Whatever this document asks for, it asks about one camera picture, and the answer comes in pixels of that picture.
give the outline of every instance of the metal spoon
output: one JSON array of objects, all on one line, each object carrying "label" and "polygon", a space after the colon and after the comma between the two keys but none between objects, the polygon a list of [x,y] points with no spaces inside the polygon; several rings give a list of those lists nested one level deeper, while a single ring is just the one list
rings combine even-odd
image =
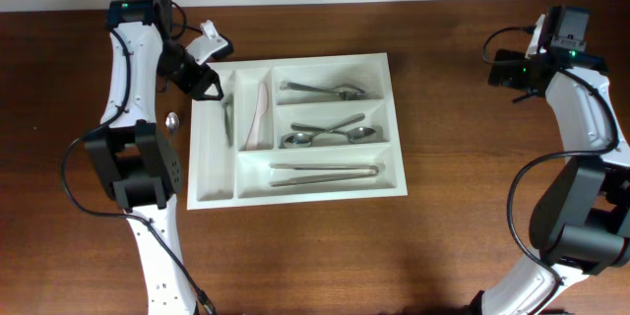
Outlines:
[{"label": "metal spoon", "polygon": [[[305,124],[293,123],[291,129],[300,132],[323,132],[324,128],[309,126]],[[334,130],[333,134],[340,134],[346,137],[346,139],[353,144],[371,143],[376,138],[376,130],[370,127],[356,127],[347,132]]]},{"label": "metal spoon", "polygon": [[179,129],[179,117],[175,112],[170,112],[166,116],[166,129],[168,129],[168,142],[171,143],[173,141],[173,134],[177,132]]},{"label": "metal spoon", "polygon": [[364,90],[349,84],[339,85],[332,89],[322,89],[298,83],[287,82],[284,84],[281,90],[295,90],[309,93],[338,95],[343,100],[358,100],[368,98],[368,95]]},{"label": "metal spoon", "polygon": [[365,114],[358,113],[345,119],[332,127],[326,128],[321,132],[316,132],[314,134],[306,134],[306,133],[292,133],[283,137],[283,146],[285,148],[308,148],[313,143],[313,138],[317,137],[322,133],[332,132],[336,129],[346,127],[347,125],[360,122],[365,119]]}]

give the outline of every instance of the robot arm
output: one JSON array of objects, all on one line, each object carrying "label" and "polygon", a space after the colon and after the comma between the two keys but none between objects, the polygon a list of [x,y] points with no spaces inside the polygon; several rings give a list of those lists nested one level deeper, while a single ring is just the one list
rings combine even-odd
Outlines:
[{"label": "robot arm", "polygon": [[[129,58],[111,34],[111,86],[101,124],[119,111],[127,90],[129,99],[117,119],[86,139],[86,149],[108,197],[125,214],[150,221],[156,232],[148,232],[137,220],[128,220],[140,252],[150,315],[198,313],[191,280],[171,258],[182,262],[175,218],[176,193],[182,182],[177,154],[156,125],[156,75],[173,81],[194,99],[221,99],[219,76],[205,62],[210,56],[225,56],[232,50],[210,21],[202,24],[203,35],[184,49],[170,38],[170,18],[170,0],[111,3],[107,26],[122,38]],[[211,86],[217,94],[206,94]],[[156,237],[172,255],[165,252]]]},{"label": "robot arm", "polygon": [[[474,314],[537,314],[569,286],[630,259],[630,149],[610,104],[605,64],[583,53],[587,21],[588,13],[581,9],[550,9],[536,23],[527,54],[497,53],[489,83],[546,98],[565,151],[603,151],[615,137],[618,144],[599,156],[567,157],[532,215],[533,252],[563,284],[524,256],[500,284],[475,299]],[[502,60],[522,65],[504,66]],[[600,99],[589,89],[597,90]],[[612,212],[593,208],[599,195],[616,206]]]}]

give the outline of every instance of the brown table surface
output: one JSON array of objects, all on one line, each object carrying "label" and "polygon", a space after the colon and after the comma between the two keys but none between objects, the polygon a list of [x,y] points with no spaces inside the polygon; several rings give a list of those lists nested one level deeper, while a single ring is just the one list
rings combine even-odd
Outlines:
[{"label": "brown table surface", "polygon": [[[561,3],[592,10],[588,51],[605,57],[611,100],[630,134],[630,0],[188,9],[192,24],[212,19],[232,39],[229,60],[387,52],[409,188],[407,197],[192,212],[184,189],[184,261],[218,309],[367,315],[460,307],[500,281],[521,257],[505,222],[510,182],[561,142],[542,99],[513,105],[518,92],[486,84],[480,49],[492,32],[532,24]],[[104,20],[103,11],[0,14],[2,314],[146,314],[129,225],[77,212],[58,181],[66,145],[105,106],[112,55]],[[510,33],[492,49],[528,42]],[[183,118],[174,145],[185,166],[190,107],[175,87],[157,97],[159,122],[171,110]],[[516,203],[523,235],[561,165],[541,165],[524,179]],[[68,174],[83,203],[115,211],[84,152]],[[607,270],[554,305],[627,314],[628,276],[630,268]]]}]

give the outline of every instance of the white cutlery organizer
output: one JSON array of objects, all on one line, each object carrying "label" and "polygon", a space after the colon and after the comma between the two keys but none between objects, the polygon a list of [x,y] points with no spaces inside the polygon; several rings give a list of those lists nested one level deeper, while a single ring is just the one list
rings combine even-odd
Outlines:
[{"label": "white cutlery organizer", "polygon": [[[256,206],[407,194],[387,54],[213,63],[225,98],[194,101],[188,168],[188,209]],[[282,90],[285,82],[334,88],[351,84],[369,99],[344,101],[332,94]],[[258,150],[245,151],[258,100],[268,89]],[[322,134],[310,148],[284,149],[291,123],[328,127],[356,113],[365,119],[342,128],[377,130],[374,143],[350,144]],[[272,187],[270,182],[331,171],[271,169],[273,163],[370,164],[373,177]]]}]

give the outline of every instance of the white arm segment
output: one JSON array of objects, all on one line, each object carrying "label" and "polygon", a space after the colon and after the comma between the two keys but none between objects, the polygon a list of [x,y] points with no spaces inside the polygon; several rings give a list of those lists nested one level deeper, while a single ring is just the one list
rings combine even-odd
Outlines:
[{"label": "white arm segment", "polygon": [[[176,206],[177,196],[172,196],[163,210],[151,205],[136,207],[131,214],[147,220],[153,219],[154,229],[182,261],[175,221]],[[135,220],[129,220],[129,224],[140,251],[149,296],[149,315],[193,314],[197,302],[184,274],[144,225]]]},{"label": "white arm segment", "polygon": [[[568,72],[598,89],[612,111],[619,135],[619,145],[617,149],[601,156],[601,159],[604,162],[630,167],[630,149],[610,104],[608,78],[597,71],[583,68],[569,69]],[[558,121],[564,150],[599,150],[610,142],[608,118],[596,99],[583,86],[566,75],[557,73],[551,79],[545,96]]]},{"label": "white arm segment", "polygon": [[[156,26],[144,26],[140,22],[120,24],[115,29],[120,34],[131,54],[131,92],[123,113],[109,127],[133,127],[136,121],[144,119],[156,122],[156,75],[162,41]],[[127,87],[127,63],[120,42],[110,34],[114,50],[111,70],[111,85],[107,107],[100,118],[100,123],[112,117],[117,106],[122,104]]]},{"label": "white arm segment", "polygon": [[[588,278],[580,269],[563,265],[552,267],[564,280],[555,296],[569,286]],[[483,315],[535,315],[534,310],[553,290],[555,280],[544,268],[523,256],[510,273],[494,288],[483,294]]]}]

